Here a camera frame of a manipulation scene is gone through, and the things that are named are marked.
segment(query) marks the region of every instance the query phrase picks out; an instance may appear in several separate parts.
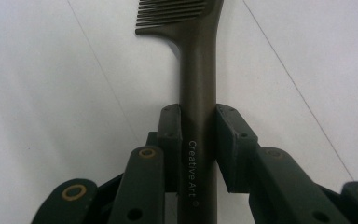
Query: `thin dark line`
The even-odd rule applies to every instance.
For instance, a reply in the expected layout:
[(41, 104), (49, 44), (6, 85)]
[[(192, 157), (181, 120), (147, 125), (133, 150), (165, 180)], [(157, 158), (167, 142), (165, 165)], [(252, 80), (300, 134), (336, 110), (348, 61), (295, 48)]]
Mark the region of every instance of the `thin dark line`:
[(289, 71), (287, 70), (286, 66), (283, 64), (283, 61), (281, 60), (281, 57), (278, 55), (277, 51), (275, 50), (274, 47), (272, 47), (271, 42), (269, 42), (269, 38), (266, 36), (266, 33), (264, 33), (263, 29), (261, 28), (260, 24), (258, 23), (257, 19), (255, 18), (255, 15), (253, 14), (252, 10), (249, 8), (249, 6), (246, 4), (245, 0), (242, 0), (242, 2), (246, 5), (246, 7), (248, 8), (249, 12), (251, 13), (253, 19), (255, 20), (255, 23), (257, 24), (258, 28), (260, 29), (261, 33), (263, 33), (263, 36), (266, 38), (269, 46), (272, 48), (272, 50), (274, 51), (276, 57), (278, 58), (279, 62), (281, 63), (284, 71), (286, 72), (287, 76), (289, 76), (290, 80), (292, 81), (293, 85), (295, 86), (298, 94), (300, 95), (301, 99), (304, 101), (305, 105), (307, 106), (308, 110), (310, 111), (310, 113), (312, 114), (313, 118), (316, 120), (316, 123), (318, 124), (319, 128), (321, 129), (322, 133), (324, 134), (325, 138), (327, 139), (328, 143), (330, 144), (331, 148), (334, 150), (334, 152), (336, 153), (336, 155), (338, 156), (339, 160), (341, 161), (342, 165), (344, 166), (345, 170), (348, 172), (348, 175), (350, 175), (351, 180), (353, 180), (353, 176), (351, 175), (351, 172), (349, 171), (348, 167), (345, 165), (344, 161), (341, 159), (341, 157), (339, 156), (336, 148), (333, 146), (333, 143), (330, 141), (330, 138), (327, 136), (327, 133), (324, 131), (324, 128), (322, 127), (321, 123), (319, 122), (319, 120), (316, 118), (315, 114), (313, 113), (313, 111), (310, 109), (310, 105), (307, 103), (307, 101), (305, 100), (305, 97), (303, 96), (303, 94), (301, 93), (300, 89), (298, 88), (297, 84), (295, 83), (295, 81), (293, 80), (292, 76), (290, 75)]
[(127, 123), (129, 124), (129, 127), (130, 127), (130, 130), (131, 130), (131, 132), (132, 132), (132, 135), (135, 136), (136, 141), (138, 142), (139, 145), (141, 145), (141, 141), (138, 139), (138, 137), (136, 136), (135, 132), (133, 131), (133, 128), (131, 127), (131, 123), (130, 123), (129, 119), (128, 119), (127, 116), (126, 116), (126, 113), (124, 112), (123, 106), (121, 105), (121, 102), (118, 100), (118, 98), (117, 98), (117, 96), (116, 96), (116, 94), (115, 94), (115, 91), (113, 90), (113, 87), (112, 87), (112, 85), (110, 84), (110, 81), (109, 81), (109, 79), (107, 78), (107, 75), (106, 75), (106, 73), (105, 73), (104, 70), (103, 70), (103, 67), (101, 66), (100, 60), (98, 59), (98, 57), (97, 57), (97, 55), (96, 55), (96, 53), (95, 53), (95, 50), (94, 50), (94, 48), (92, 47), (92, 45), (91, 45), (91, 43), (90, 43), (90, 40), (89, 40), (89, 38), (87, 37), (86, 32), (85, 32), (84, 29), (83, 29), (83, 26), (80, 24), (80, 21), (79, 21), (77, 15), (75, 14), (75, 11), (74, 11), (74, 9), (72, 8), (72, 5), (71, 5), (71, 3), (69, 2), (69, 0), (67, 0), (67, 2), (68, 2), (69, 7), (70, 7), (71, 10), (72, 10), (72, 13), (74, 13), (74, 16), (75, 16), (75, 18), (76, 18), (77, 24), (80, 26), (81, 32), (82, 32), (83, 35), (86, 37), (87, 43), (89, 44), (89, 48), (91, 49), (92, 54), (94, 55), (95, 60), (97, 61), (98, 65), (100, 66), (101, 72), (103, 73), (103, 77), (105, 78), (106, 82), (109, 84), (110, 91), (111, 91), (111, 92), (113, 93), (113, 95), (115, 96), (115, 99), (116, 99), (117, 102), (118, 102), (118, 106), (120, 107), (120, 110), (121, 110), (121, 112), (123, 113), (124, 118), (126, 119)]

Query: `white background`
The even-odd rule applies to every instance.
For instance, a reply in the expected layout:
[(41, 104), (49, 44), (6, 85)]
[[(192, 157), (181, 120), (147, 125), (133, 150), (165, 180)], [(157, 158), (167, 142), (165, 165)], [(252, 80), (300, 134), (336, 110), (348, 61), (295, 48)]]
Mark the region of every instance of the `white background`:
[[(121, 174), (178, 102), (175, 46), (134, 34), (137, 6), (0, 1), (0, 223), (30, 223), (66, 180)], [(260, 145), (334, 191), (358, 180), (358, 1), (226, 1), (216, 67), (218, 103)], [(219, 223), (253, 223), (218, 177)], [(174, 223), (172, 195), (166, 214)]]

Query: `comb tooth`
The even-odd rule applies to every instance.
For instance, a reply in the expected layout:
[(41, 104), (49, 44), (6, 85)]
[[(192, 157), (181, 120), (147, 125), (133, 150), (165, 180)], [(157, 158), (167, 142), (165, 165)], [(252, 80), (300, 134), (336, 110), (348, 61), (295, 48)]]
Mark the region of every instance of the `comb tooth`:
[(188, 20), (191, 20), (194, 18), (196, 18), (196, 17), (177, 18), (177, 19), (171, 19), (171, 20), (165, 20), (165, 21), (139, 22), (139, 23), (136, 23), (136, 26), (159, 26), (159, 25), (164, 25), (164, 24), (174, 23), (174, 22), (179, 22), (179, 21), (188, 21)]
[(137, 21), (166, 21), (169, 19), (174, 19), (174, 18), (191, 18), (191, 17), (196, 17), (200, 14), (200, 12), (187, 12), (187, 13), (182, 13), (182, 14), (172, 14), (172, 15), (161, 15), (161, 16), (149, 16), (149, 17), (144, 17), (144, 18), (140, 18)]
[(154, 7), (154, 8), (140, 10), (138, 12), (138, 14), (147, 14), (147, 13), (151, 13), (151, 12), (159, 12), (159, 11), (179, 9), (179, 8), (201, 7), (204, 5), (205, 5), (204, 2), (197, 2), (197, 3), (174, 5), (174, 6)]
[(139, 9), (153, 8), (153, 7), (166, 7), (175, 5), (188, 5), (190, 3), (199, 3), (200, 0), (187, 0), (187, 1), (156, 1), (156, 2), (141, 2)]
[(171, 15), (171, 14), (182, 14), (187, 12), (201, 12), (204, 7), (191, 7), (191, 8), (181, 8), (176, 10), (165, 10), (158, 12), (150, 12), (150, 13), (138, 13), (138, 18), (143, 17), (152, 17), (152, 16), (160, 16), (160, 15)]

